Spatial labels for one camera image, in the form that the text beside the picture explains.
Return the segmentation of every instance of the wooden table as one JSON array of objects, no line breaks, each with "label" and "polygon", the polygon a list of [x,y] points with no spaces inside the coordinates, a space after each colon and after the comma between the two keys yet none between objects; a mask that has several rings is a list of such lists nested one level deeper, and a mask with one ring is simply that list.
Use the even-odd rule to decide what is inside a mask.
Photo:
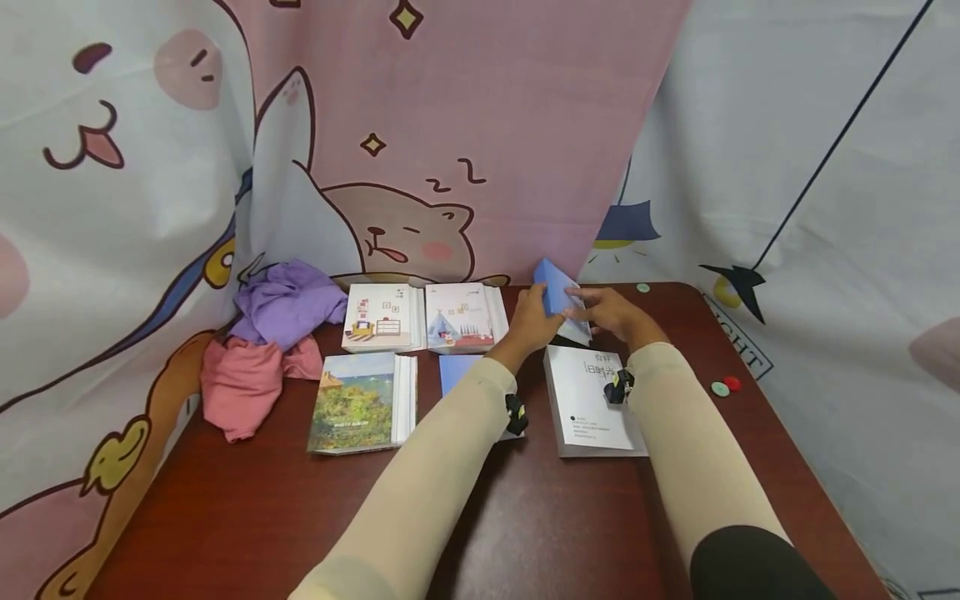
[{"label": "wooden table", "polygon": [[[886,598],[701,294],[617,286],[661,324],[701,382],[735,375],[717,398],[787,534],[841,598]],[[506,288],[513,313],[519,288]],[[341,327],[316,333],[340,354]],[[611,337],[601,349],[626,348]],[[420,357],[420,413],[440,397],[438,357]],[[688,598],[648,459],[562,461],[542,355],[517,377],[527,439],[498,444],[437,567],[433,598]],[[186,428],[88,598],[285,598],[347,528],[393,452],[305,452],[317,383],[291,380],[252,440],[230,445],[201,419]]]}]

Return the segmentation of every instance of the person's left hand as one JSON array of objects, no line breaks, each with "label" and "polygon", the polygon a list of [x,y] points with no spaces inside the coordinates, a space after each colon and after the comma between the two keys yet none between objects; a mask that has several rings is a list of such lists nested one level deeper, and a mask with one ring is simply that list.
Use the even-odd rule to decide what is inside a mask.
[{"label": "person's left hand", "polygon": [[543,292],[546,287],[540,283],[529,290],[521,290],[516,301],[514,318],[510,321],[507,338],[520,345],[527,354],[531,354],[547,344],[557,335],[564,324],[563,315],[547,317],[543,310]]}]

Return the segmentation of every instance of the crumpled fabric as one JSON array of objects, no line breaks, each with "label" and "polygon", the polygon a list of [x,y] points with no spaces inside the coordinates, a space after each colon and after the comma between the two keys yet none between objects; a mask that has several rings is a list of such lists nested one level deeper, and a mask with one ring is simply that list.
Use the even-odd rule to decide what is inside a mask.
[{"label": "crumpled fabric", "polygon": [[330,277],[302,260],[281,262],[251,277],[233,301],[243,318],[230,335],[256,345],[292,348],[320,324],[340,324],[347,294]]},{"label": "crumpled fabric", "polygon": [[222,429],[231,444],[251,438],[280,396],[283,377],[319,380],[323,369],[320,348],[309,335],[286,353],[273,342],[211,340],[200,372],[204,419]]}]

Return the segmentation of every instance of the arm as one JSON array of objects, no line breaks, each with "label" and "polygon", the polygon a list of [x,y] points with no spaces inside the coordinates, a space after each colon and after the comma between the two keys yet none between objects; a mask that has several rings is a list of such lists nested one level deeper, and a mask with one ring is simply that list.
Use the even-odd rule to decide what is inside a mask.
[{"label": "arm", "polygon": [[487,454],[510,422],[505,396],[516,391],[516,371],[563,322],[546,319],[540,296],[531,300],[521,294],[510,333],[417,425],[291,600],[426,595]]},{"label": "arm", "polygon": [[786,541],[743,450],[680,351],[656,342],[635,351],[627,402],[640,423],[657,485],[687,569],[697,545],[729,525]]},{"label": "arm", "polygon": [[568,290],[592,320],[627,343],[627,398],[650,451],[667,520],[690,575],[708,598],[832,598],[790,544],[743,450],[657,323],[611,289]]}]

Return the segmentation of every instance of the printed fabric backdrop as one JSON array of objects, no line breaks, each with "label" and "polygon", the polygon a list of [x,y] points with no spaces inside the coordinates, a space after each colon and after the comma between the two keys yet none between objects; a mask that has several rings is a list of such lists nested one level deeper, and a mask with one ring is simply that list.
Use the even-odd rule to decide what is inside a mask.
[{"label": "printed fabric backdrop", "polygon": [[960,6],[300,4],[0,1],[5,598],[88,589],[250,274],[542,255],[699,287],[891,594],[960,598]]},{"label": "printed fabric backdrop", "polygon": [[0,0],[0,595],[84,596],[251,274],[576,273],[688,5]]},{"label": "printed fabric backdrop", "polygon": [[896,598],[960,598],[960,4],[693,6],[582,281],[696,285]]}]

